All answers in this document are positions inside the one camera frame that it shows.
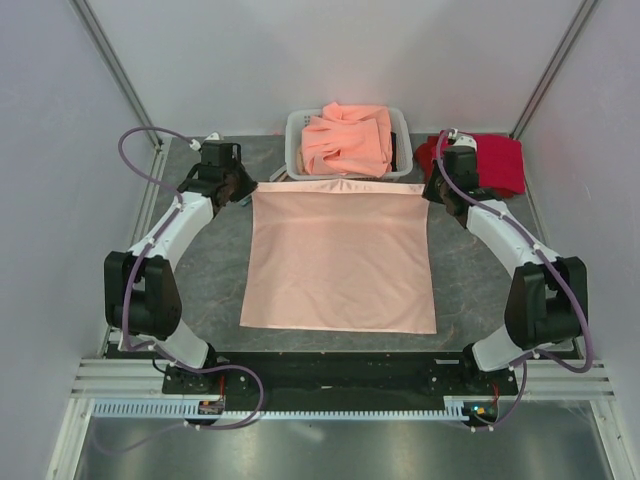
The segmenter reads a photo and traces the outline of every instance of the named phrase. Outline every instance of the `white wall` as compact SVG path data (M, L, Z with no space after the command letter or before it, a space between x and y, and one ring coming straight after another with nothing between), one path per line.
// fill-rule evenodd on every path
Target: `white wall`
M0 65L0 477L35 480L142 185L116 151L135 118L68 2L0 2ZM144 136L129 147L150 163Z
M590 323L640 451L640 3L600 2L524 135L551 245L589 272Z
M157 125L282 132L381 103L415 132L510 131L579 0L90 0Z

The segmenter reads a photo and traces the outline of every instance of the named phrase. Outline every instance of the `laundry basket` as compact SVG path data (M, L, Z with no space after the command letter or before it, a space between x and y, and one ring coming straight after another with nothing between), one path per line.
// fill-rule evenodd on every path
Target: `laundry basket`
M347 173L341 175L306 175L298 171L296 155L302 143L302 129L309 125L311 117L321 116L322 109L298 110L289 115L285 132L284 158L287 165L287 174L294 180L327 180L330 178L360 178L369 180L386 180L397 182L398 179L411 173L413 169L413 152L409 140L409 129L404 115L397 108L389 108L391 117L391 131L396 134L396 169L395 172L387 172L381 178L371 177L360 173Z

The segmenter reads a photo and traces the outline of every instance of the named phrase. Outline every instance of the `gray table surface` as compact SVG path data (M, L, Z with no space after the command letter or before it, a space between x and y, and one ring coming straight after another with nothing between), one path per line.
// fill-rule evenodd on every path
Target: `gray table surface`
M412 135L417 148L426 135ZM242 145L243 163L258 181L284 164L284 137L229 137ZM171 143L163 180L178 185L198 155L179 140ZM419 183L418 166L403 181ZM153 222L171 196L160 192ZM532 233L537 230L526 196L508 200L509 209ZM183 319L218 351L443 351L460 350L503 323L510 278L489 249L444 211L429 206L429 258L436 306L434 335L354 333L240 327L240 311L251 249L252 208L230 204L185 252L175 276Z

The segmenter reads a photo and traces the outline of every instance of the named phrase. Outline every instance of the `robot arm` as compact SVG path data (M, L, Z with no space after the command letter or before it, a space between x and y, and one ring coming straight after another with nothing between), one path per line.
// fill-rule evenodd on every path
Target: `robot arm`
M107 256L104 264L107 323L122 328L127 281L136 259L151 243L131 295L130 334L143 341L153 340L171 357L189 367L215 366L213 347L197 337L181 319L182 303L173 272L198 232L229 200L241 200L256 185L242 166L238 144L204 142L201 162L191 169L178 188L182 201L174 199L156 226L127 252L111 252ZM155 241L172 215L173 220Z
M465 349L465 368L473 375L477 371L491 372L509 364L536 348L573 339L582 329L565 292L550 275L539 255L522 233L505 221L515 220L507 205L495 197L490 189L480 188L476 167L477 145L473 137L457 134L445 150L444 168L455 185L491 210L471 205L457 195L445 181L438 165L434 165L423 196L443 203L447 212L472 234L482 240L498 258L512 278L505 308L505 324L487 338ZM578 302L587 311L586 267L577 257L562 258L558 253L535 240L539 249L561 273Z

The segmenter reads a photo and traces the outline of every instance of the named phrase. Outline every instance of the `pink cloth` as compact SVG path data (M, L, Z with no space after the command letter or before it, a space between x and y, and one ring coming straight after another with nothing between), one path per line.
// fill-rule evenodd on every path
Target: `pink cloth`
M377 105L331 103L302 130L302 158L312 175L391 171L391 118Z
M421 185L260 183L240 325L436 333Z

